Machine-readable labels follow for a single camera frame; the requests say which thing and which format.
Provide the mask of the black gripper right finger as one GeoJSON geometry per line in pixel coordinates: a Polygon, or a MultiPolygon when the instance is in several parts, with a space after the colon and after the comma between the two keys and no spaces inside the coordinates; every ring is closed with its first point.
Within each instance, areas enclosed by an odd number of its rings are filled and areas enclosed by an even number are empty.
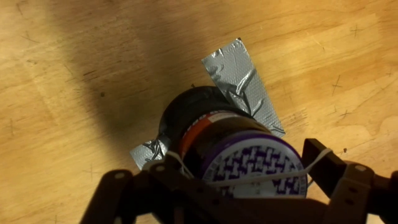
{"type": "Polygon", "coordinates": [[[365,224],[378,215],[384,224],[398,224],[398,172],[378,175],[364,164],[344,162],[316,138],[303,142],[302,163],[329,198],[322,224],[365,224]]]}

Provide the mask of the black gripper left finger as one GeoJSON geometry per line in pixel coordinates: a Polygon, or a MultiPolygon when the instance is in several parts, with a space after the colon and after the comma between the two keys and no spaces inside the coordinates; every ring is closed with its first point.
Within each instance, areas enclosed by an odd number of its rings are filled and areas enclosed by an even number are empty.
{"type": "Polygon", "coordinates": [[[225,198],[198,179],[155,165],[133,175],[127,169],[106,173],[79,224],[135,224],[153,214],[161,224],[232,224],[225,198]]]}

